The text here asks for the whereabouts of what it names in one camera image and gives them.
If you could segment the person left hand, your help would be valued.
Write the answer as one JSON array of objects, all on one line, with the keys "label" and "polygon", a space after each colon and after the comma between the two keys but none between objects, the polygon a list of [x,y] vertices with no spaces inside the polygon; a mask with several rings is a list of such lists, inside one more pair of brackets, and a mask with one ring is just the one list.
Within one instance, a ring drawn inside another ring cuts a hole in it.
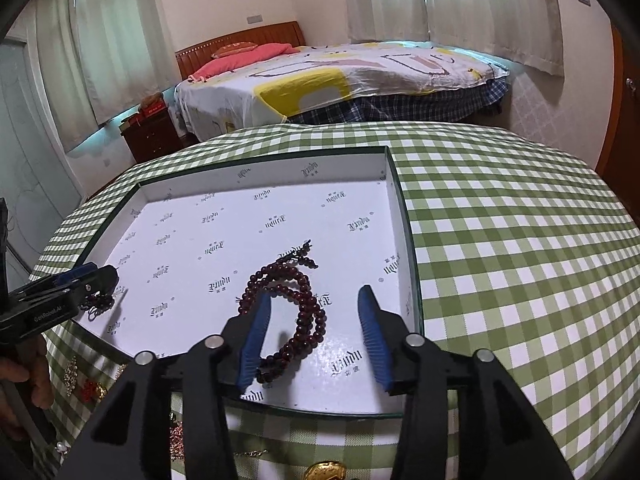
[{"label": "person left hand", "polygon": [[[27,384],[30,400],[36,408],[48,410],[54,400],[47,360],[47,345],[42,335],[32,336],[15,346],[13,356],[1,358],[1,379],[14,384]],[[1,429],[13,440],[27,436],[14,409],[1,391]]]}]

